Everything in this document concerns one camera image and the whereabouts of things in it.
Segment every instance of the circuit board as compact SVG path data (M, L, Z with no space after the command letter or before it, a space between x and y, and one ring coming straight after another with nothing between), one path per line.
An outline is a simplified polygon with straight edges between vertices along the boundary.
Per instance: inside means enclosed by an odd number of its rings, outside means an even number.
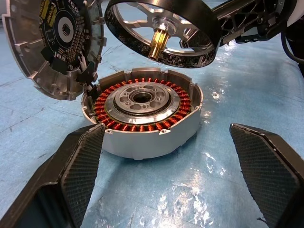
M90 26L81 0L42 0L39 30L44 43L41 51L50 66L62 74L79 68L90 46Z

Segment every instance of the motor shaft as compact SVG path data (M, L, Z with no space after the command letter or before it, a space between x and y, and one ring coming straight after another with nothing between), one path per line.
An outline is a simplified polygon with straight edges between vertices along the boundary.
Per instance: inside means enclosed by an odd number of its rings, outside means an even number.
M170 35L167 31L157 29L154 33L153 39L150 44L149 58L153 60L158 60L161 52L165 49Z

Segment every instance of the aluminum motor housing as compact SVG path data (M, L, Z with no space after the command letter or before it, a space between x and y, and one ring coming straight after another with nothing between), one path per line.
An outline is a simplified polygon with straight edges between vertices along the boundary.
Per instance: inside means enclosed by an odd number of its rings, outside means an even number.
M173 152L192 137L199 127L203 92L191 78L175 71L161 71L159 68L137 68L131 72L121 71L99 80L98 93L102 93L122 81L136 78L157 78L177 84L189 93L191 111L183 119L169 129L161 131L130 132L107 129L105 131L103 149L109 153L135 160L155 158ZM94 100L84 94L81 106L84 116L92 123L97 123L94 112Z

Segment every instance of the blue work surface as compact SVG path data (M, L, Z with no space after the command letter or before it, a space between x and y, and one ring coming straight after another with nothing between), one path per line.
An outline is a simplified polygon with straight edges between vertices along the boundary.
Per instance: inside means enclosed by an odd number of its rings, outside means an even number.
M263 215L244 182L229 126L240 123L275 132L304 155L303 77L284 54L280 38L231 42L218 50L211 65L180 69L138 55L107 28L105 36L100 78L136 67L173 69L199 84L204 104L197 134L167 156L133 161L103 152L82 227L266 228L257 220ZM2 217L64 137L89 122L80 97L58 101L33 87L17 67L2 28L0 49Z

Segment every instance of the copper winding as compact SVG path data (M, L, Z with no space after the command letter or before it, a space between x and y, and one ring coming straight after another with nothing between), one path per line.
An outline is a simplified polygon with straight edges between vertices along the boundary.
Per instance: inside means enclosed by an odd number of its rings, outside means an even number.
M100 96L97 98L95 102L95 115L96 118L98 119L99 122L104 123L106 127L112 128L114 130L119 130L119 131L130 131L130 132L145 132L145 131L161 131L163 129L169 129L172 125L176 124L179 120L183 119L190 111L191 111L191 101L188 93L183 90L180 86L177 86L176 84L170 82L170 81L165 81L165 80L159 80L159 79L152 79L148 78L147 80L142 77L141 82L155 82L155 83L161 83L166 86L169 86L172 88L180 97L180 108L178 109L177 113L170 117L169 119L161 122L161 123L156 123L156 124L150 124L150 125L127 125L123 123L118 123L112 118L110 118L107 113L105 112L105 102L107 97L116 89L126 85L126 84L131 84L133 82L138 83L139 79L135 78L134 80L128 80L127 82L123 81L120 83L117 83L108 89L104 90Z
M112 90L112 91L114 91L114 90L116 90L117 88L116 88L115 86L111 86L109 89Z
M178 120L181 120L181 119L184 118L184 116L179 115L179 114L175 114L173 117L174 117L175 119L178 119Z
M177 87L177 84L172 84L171 86L170 86L172 89L174 89L174 88L176 88Z
M169 121L171 124L176 124L176 123L178 122L178 120L175 119L174 117L169 118L168 121Z
M127 132L129 130L130 126L129 125L124 125L123 128L121 129L123 132Z
M184 90L179 90L176 92L178 96L184 95L185 91Z
M181 106L180 107L180 110L183 110L183 111L185 111L185 112L190 112L191 111L191 107L190 106Z
M156 126L156 129L159 131L161 131L163 129L163 126L161 123L156 123L155 126Z
M180 90L183 90L181 87L176 87L176 88L174 88L174 91L177 93L178 91L180 91Z
M137 131L137 127L135 125L133 125L130 129L130 132L136 132Z
M191 106L191 103L189 101L182 101L180 103L181 106Z
M110 118L107 116L107 114L98 115L98 116L97 116L97 120L98 120L98 121L103 122L103 120L106 120L106 119L110 119Z
M104 105L104 104L105 104L104 101L96 101L95 106L97 106L97 105Z
M116 87L116 89L118 89L119 87L121 87L122 85L120 83L117 83L116 85L114 85Z
M106 93L102 93L100 94L101 97L104 97L104 98L107 98L109 96L109 94L106 94Z
M169 129L171 127L171 123L169 123L168 121L164 121L162 122L162 124L165 126L165 128Z
M186 116L188 114L188 112L184 111L184 110L179 110L176 114Z
M155 131L155 127L152 124L148 125L148 131L149 132Z
M110 117L107 117L105 119L100 120L103 124L110 122L112 119Z
M110 121L109 123L107 123L106 126L107 126L108 128L111 128L111 127L113 127L113 126L115 125L115 123L116 123L116 121L115 121L115 120L112 120L112 121Z
M189 97L183 97L183 98L180 99L180 101L188 101L188 102L190 102L190 98Z
M106 115L106 112L104 110L96 110L95 114L96 115Z
M103 105L95 105L94 110L97 110L97 109L105 109L105 106L103 106Z
M122 124L118 123L113 126L113 129L118 131L121 127L122 127Z
M139 131L140 131L140 132L145 132L145 131L146 131L144 125L141 125L141 126L139 127Z
M96 100L96 103L97 102L105 102L106 101L106 98L104 97L99 97L97 100Z

